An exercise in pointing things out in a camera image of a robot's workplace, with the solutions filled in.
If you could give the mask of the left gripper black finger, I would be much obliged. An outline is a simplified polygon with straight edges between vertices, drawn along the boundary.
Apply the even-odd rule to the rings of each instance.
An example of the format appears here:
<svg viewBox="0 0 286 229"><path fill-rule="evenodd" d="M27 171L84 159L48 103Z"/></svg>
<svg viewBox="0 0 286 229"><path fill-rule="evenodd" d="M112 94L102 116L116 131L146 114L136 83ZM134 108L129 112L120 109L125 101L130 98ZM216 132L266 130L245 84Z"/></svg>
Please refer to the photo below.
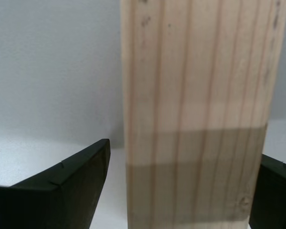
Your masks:
<svg viewBox="0 0 286 229"><path fill-rule="evenodd" d="M107 177L101 139L10 187L0 187L0 229L88 229Z"/></svg>
<svg viewBox="0 0 286 229"><path fill-rule="evenodd" d="M262 155L249 225L286 229L286 164L266 155Z"/></svg>

